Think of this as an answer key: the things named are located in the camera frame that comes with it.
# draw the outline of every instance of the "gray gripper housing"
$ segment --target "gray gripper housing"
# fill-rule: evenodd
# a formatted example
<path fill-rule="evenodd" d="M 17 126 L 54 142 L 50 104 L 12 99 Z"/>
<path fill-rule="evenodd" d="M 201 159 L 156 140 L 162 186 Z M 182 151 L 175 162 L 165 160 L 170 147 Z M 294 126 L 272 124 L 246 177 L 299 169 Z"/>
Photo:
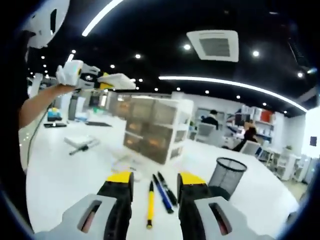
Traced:
<path fill-rule="evenodd" d="M 50 231 L 34 235 L 35 240 L 103 240 L 109 214 L 116 203 L 114 197 L 90 194 L 67 209 L 62 222 Z M 99 205 L 88 233 L 81 231 L 89 213 Z"/>
<path fill-rule="evenodd" d="M 206 240 L 273 240 L 269 235 L 257 235 L 247 225 L 246 217 L 223 197 L 194 201 L 202 220 Z M 216 208 L 226 225 L 228 234 L 222 235 L 212 208 Z"/>

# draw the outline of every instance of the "floor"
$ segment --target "floor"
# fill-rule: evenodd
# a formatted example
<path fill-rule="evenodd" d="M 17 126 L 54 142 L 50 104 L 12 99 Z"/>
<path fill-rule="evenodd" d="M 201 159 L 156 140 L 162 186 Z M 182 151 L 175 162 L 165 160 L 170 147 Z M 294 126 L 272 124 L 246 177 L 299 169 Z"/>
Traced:
<path fill-rule="evenodd" d="M 295 199 L 299 202 L 302 194 L 307 190 L 308 185 L 293 180 L 283 181 L 283 184 L 289 189 Z"/>

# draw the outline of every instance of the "robotic arm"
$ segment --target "robotic arm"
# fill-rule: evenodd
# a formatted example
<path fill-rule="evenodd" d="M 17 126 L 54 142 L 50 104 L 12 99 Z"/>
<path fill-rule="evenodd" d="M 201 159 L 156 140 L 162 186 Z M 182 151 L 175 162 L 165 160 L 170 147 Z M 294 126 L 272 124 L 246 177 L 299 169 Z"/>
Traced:
<path fill-rule="evenodd" d="M 111 175 L 97 195 L 90 194 L 62 216 L 62 223 L 36 240 L 125 240 L 132 215 L 134 174 Z M 184 240 L 272 240 L 257 235 L 247 226 L 246 217 L 222 197 L 213 197 L 207 184 L 188 172 L 177 178 L 179 219 Z M 86 223 L 94 212 L 91 223 Z"/>
<path fill-rule="evenodd" d="M 59 65 L 56 79 L 60 84 L 75 86 L 76 89 L 136 89 L 136 85 L 126 75 L 102 73 L 96 66 L 89 66 L 81 60 L 67 61 L 64 67 Z"/>

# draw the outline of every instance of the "yellow pencil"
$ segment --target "yellow pencil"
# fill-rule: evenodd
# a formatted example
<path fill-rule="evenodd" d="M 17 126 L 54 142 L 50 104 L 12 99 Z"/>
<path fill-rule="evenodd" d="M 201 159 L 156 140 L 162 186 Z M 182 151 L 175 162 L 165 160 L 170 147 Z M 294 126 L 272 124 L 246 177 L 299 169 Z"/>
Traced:
<path fill-rule="evenodd" d="M 149 203 L 148 203 L 148 217 L 147 217 L 147 229 L 152 229 L 152 218 L 154 217 L 154 204 L 155 204 L 155 195 L 154 195 L 154 183 L 151 181 L 149 188 Z"/>

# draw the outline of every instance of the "desk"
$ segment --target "desk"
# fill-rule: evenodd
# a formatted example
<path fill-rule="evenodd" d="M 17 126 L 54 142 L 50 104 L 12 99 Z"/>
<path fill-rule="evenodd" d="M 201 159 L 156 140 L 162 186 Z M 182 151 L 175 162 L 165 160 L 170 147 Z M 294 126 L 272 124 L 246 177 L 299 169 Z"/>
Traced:
<path fill-rule="evenodd" d="M 87 126 L 81 122 L 60 128 L 40 127 L 26 179 L 29 218 L 36 233 L 58 225 L 66 209 L 87 194 L 96 194 L 112 174 L 111 166 L 116 161 L 112 152 L 124 151 L 125 121 L 111 116 L 97 118 L 112 127 Z M 79 131 L 94 135 L 101 144 L 69 156 L 73 148 L 63 139 Z M 161 170 L 176 193 L 179 171 L 187 170 L 209 181 L 218 157 L 233 158 L 247 165 L 248 170 L 230 202 L 246 215 L 249 227 L 257 234 L 275 237 L 289 213 L 297 210 L 298 203 L 282 182 L 253 156 L 188 140 L 183 159 L 166 166 L 151 161 L 148 164 L 150 171 Z M 149 184 L 150 179 L 144 178 L 134 183 L 132 217 L 126 239 L 182 239 L 178 211 L 167 214 L 158 191 L 155 191 L 153 229 L 146 229 Z"/>

